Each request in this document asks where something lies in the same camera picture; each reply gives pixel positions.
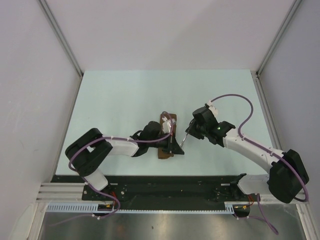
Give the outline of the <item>brown cloth napkin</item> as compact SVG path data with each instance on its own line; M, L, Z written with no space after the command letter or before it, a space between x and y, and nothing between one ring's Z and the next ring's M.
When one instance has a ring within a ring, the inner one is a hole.
M161 134L167 135L171 131L172 123L173 123L173 132L176 133L176 125L177 125L177 115L170 113L168 114L161 114L159 123L161 126ZM172 152L166 153L163 151L163 148L159 148L157 152L157 157L160 160L166 160L168 158L174 157Z

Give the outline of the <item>silver ornate spoon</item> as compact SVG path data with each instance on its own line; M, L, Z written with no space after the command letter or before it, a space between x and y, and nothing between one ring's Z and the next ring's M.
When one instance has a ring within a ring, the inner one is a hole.
M180 147L182 148L183 147L183 145L184 145L184 143L185 143L185 141L186 141L186 139L187 139L187 137L188 137L188 133L186 133L186 135L185 135L185 137L183 138L183 140L181 141L181 143L180 143Z

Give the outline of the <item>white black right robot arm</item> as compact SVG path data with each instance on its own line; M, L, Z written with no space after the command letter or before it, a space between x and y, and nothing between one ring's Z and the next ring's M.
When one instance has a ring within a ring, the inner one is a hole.
M262 175L243 173L236 177L230 188L230 194L235 200L242 201L251 194L271 194L282 203L289 204L308 183L309 177L301 157L294 150L284 152L240 135L233 124L218 122L211 106L198 108L192 116L186 133L235 151L266 172Z

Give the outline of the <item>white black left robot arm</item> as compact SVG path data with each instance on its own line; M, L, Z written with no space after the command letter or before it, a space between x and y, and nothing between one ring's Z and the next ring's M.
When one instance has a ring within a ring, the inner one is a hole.
M150 121L127 138L103 136L97 128L92 128L68 146L65 155L70 169L93 187L93 194L98 199L105 200L111 193L107 178L99 170L105 158L118 155L140 157L150 148L160 149L164 154L185 154L172 127L165 131L160 123Z

